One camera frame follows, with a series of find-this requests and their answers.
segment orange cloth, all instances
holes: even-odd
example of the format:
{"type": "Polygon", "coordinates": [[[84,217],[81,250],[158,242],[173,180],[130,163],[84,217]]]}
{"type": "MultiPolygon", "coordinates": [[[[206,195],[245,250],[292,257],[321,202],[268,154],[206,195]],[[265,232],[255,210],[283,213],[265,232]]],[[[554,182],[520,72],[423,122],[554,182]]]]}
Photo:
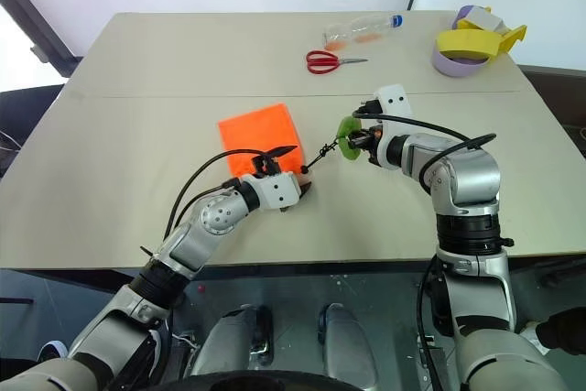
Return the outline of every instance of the orange cloth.
{"type": "MultiPolygon", "coordinates": [[[[256,148],[262,151],[281,146],[298,146],[295,150],[277,159],[283,171],[301,172],[303,154],[297,131],[284,104],[271,105],[250,114],[241,114],[218,123],[226,150],[256,148]]],[[[228,157],[230,172],[235,177],[254,173],[254,155],[232,155],[228,157]]]]}

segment plastic bottle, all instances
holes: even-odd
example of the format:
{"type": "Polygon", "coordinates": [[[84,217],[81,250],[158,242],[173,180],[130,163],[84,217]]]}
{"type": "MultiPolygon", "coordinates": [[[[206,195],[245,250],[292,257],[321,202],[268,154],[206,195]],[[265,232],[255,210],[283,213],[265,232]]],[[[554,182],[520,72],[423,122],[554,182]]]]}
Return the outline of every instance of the plastic bottle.
{"type": "Polygon", "coordinates": [[[330,25],[323,33],[323,47],[326,50],[340,50],[350,43],[376,40],[402,23],[401,15],[377,14],[358,17],[345,25],[330,25]]]}

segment red scissors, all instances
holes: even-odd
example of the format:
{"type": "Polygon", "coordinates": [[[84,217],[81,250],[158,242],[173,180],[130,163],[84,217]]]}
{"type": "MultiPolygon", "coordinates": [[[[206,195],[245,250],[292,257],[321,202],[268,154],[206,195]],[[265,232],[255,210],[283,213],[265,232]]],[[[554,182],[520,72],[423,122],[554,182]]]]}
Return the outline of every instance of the red scissors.
{"type": "Polygon", "coordinates": [[[339,59],[336,55],[325,50],[312,50],[305,56],[305,60],[308,63],[308,71],[318,75],[335,71],[341,64],[368,61],[368,59],[339,59]]]}

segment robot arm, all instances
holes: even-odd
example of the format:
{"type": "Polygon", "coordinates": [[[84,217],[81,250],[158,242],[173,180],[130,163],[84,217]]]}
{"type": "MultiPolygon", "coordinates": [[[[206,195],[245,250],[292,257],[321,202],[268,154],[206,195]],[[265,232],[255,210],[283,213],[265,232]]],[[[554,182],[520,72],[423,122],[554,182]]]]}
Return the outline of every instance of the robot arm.
{"type": "Polygon", "coordinates": [[[414,133],[413,125],[401,122],[412,120],[405,119],[411,109],[400,85],[380,89],[353,116],[378,124],[345,134],[342,153],[356,158],[347,149],[365,150],[371,163],[401,168],[431,196],[439,241],[429,282],[433,321],[456,342],[462,389],[567,389],[537,349],[514,333],[515,303],[503,249],[513,240],[500,236],[501,177],[493,157],[445,137],[414,133]],[[395,121],[384,119],[389,114],[395,121]],[[447,149],[453,151],[443,155],[447,149]]]}
{"type": "Polygon", "coordinates": [[[225,235],[250,212],[295,205],[301,189],[291,172],[244,175],[233,188],[196,202],[190,218],[164,241],[140,275],[122,286],[71,346],[67,359],[52,359],[2,384],[6,391],[124,389],[150,368],[149,330],[168,316],[183,289],[210,259],[225,235]]]}

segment white table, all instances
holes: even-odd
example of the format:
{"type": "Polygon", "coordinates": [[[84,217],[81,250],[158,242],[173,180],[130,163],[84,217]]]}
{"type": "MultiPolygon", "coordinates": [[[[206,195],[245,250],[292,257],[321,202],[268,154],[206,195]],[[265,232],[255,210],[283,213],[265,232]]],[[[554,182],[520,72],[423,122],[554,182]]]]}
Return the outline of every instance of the white table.
{"type": "MultiPolygon", "coordinates": [[[[179,188],[222,150],[216,122],[285,103],[306,159],[378,87],[400,82],[415,117],[486,146],[502,171],[511,255],[586,250],[586,162],[516,65],[502,56],[464,79],[436,72],[433,36],[453,12],[407,12],[389,38],[348,49],[369,59],[305,70],[322,29],[359,13],[115,16],[0,183],[0,265],[142,266],[179,188]]],[[[229,177],[217,164],[193,194],[229,177]]],[[[428,258],[429,196],[365,157],[323,159],[301,203],[257,212],[221,245],[217,265],[428,258]]]]}

